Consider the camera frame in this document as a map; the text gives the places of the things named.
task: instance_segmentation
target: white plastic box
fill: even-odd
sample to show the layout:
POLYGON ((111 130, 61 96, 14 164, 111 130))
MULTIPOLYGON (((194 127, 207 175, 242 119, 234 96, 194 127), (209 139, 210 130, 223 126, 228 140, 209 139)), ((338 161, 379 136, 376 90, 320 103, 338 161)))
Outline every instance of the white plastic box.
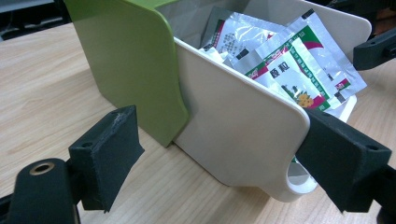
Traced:
MULTIPOLYGON (((158 127, 158 131, 151 130, 149 125, 157 127, 156 120, 172 116, 161 111, 172 99, 155 101, 162 97, 158 94, 153 102, 147 102, 143 96, 155 94, 150 91, 149 83, 153 81, 150 78, 174 74, 168 73, 172 69, 158 70, 154 66, 145 74, 137 74, 141 70, 136 68, 151 59, 168 60, 161 50, 150 49, 152 46, 161 48, 161 40, 157 43, 156 39, 145 38, 150 34, 149 29, 163 29, 166 50, 171 54, 175 52, 177 57, 178 78, 173 82, 179 84, 183 104, 190 113, 187 124, 177 134, 170 134, 171 140, 228 186, 259 187, 282 202, 294 201, 316 187, 315 180, 299 164, 290 163, 309 130, 306 113, 297 104, 206 58, 198 50, 200 39, 212 7, 224 7, 283 25, 313 8, 351 59, 353 48, 365 42, 371 32, 368 21, 302 0, 65 2, 99 90, 116 106, 136 105, 139 126, 147 127, 145 130, 154 138, 166 134, 167 127, 158 127), (130 8, 135 14, 128 14, 130 8), (139 22, 144 22, 141 15, 160 23, 141 26, 139 22), (103 26, 96 28, 98 22, 103 26), (176 43, 169 46, 166 43, 168 27, 176 43)), ((169 63, 173 63, 173 55, 169 57, 169 63)), ((350 109, 340 116, 346 119, 350 109)))

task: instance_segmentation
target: plastic sachet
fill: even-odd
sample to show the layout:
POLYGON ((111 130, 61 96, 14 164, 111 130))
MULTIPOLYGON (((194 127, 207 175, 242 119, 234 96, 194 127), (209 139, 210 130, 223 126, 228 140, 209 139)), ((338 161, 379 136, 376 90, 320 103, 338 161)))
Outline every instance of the plastic sachet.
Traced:
POLYGON ((307 11, 281 33, 283 36, 289 36, 290 39, 302 39, 327 74, 326 77, 319 77, 320 81, 327 87, 332 86, 337 89, 335 97, 341 103, 367 86, 313 9, 307 11))
POLYGON ((202 48, 214 47, 219 53, 227 51, 230 59, 238 55, 242 57, 244 50, 254 50, 283 29, 282 25, 213 7, 202 48))
POLYGON ((239 72, 301 107, 325 111, 341 104, 317 79, 317 76, 326 76, 326 74, 301 39, 288 41, 276 49, 271 44, 264 46, 271 50, 271 53, 263 59, 257 58, 260 59, 259 64, 249 71, 246 70, 248 66, 243 63, 254 62, 250 57, 245 57, 238 63, 238 66, 243 68, 239 72))
POLYGON ((206 55, 210 60, 217 63, 224 63, 227 59, 228 52, 219 53, 215 48, 203 48, 199 49, 204 55, 206 55))

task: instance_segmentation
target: wooden table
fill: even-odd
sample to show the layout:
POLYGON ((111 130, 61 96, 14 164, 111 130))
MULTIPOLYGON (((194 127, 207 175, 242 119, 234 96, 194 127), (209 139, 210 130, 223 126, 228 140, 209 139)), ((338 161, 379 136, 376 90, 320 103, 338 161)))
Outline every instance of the wooden table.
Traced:
MULTIPOLYGON (((348 122, 389 148, 396 148, 395 71, 391 61, 361 73, 368 88, 348 122)), ((21 168, 67 160, 67 148, 115 107, 97 90, 73 24, 0 43, 0 76, 4 197, 21 168)), ((110 213, 79 206, 83 223, 376 223, 377 203, 368 214, 341 214, 322 188, 280 203, 260 189, 224 186, 177 146, 139 134, 146 152, 110 213)))

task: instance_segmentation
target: screw hole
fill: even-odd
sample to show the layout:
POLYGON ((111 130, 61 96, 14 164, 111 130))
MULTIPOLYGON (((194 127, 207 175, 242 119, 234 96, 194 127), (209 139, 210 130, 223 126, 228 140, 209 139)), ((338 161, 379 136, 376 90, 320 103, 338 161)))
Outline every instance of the screw hole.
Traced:
POLYGON ((92 143, 91 143, 91 142, 89 142, 89 143, 84 143, 84 144, 82 144, 81 146, 82 146, 82 147, 90 147, 90 146, 92 146, 92 143))
POLYGON ((377 151, 377 150, 379 150, 379 148, 378 147, 376 147, 376 146, 372 146, 372 145, 368 145, 368 146, 366 146, 367 148, 369 148, 369 149, 371 149, 371 150, 374 150, 374 151, 377 151))
POLYGON ((43 162, 33 167, 29 173, 30 175, 43 175, 52 170, 53 167, 55 167, 55 164, 52 162, 43 162))

